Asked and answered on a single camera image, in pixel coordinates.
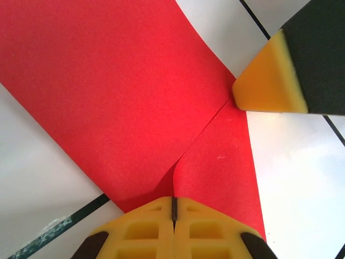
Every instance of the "folded red paper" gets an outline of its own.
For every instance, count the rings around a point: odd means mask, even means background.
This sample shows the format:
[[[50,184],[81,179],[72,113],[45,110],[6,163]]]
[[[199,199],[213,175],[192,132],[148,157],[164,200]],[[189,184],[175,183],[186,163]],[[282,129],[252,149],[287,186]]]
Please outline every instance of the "folded red paper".
[[[11,0],[0,13],[0,82],[74,162],[125,212],[173,195],[173,165],[234,81],[176,2]]]
[[[174,186],[176,196],[202,202],[265,238],[246,113],[232,99],[181,157]]]

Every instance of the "white surface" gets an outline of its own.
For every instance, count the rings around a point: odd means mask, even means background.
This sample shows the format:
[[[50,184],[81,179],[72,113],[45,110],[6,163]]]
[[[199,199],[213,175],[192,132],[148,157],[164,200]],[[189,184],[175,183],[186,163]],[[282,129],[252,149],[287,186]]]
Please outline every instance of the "white surface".
[[[123,212],[111,201],[57,237],[29,259],[68,259],[95,228],[121,216]]]
[[[345,148],[320,115],[249,112],[267,242],[279,259],[345,243]]]
[[[101,193],[0,84],[0,258]]]
[[[273,36],[310,0],[245,0],[268,34]]]
[[[235,76],[266,43],[238,0],[178,2]],[[271,34],[305,2],[248,0]],[[345,148],[319,115],[248,113],[248,120],[269,245],[279,259],[334,258],[345,242]],[[100,192],[3,88],[0,121],[0,231],[11,233],[0,236],[2,257]],[[118,213],[108,203],[30,259],[69,258]]]

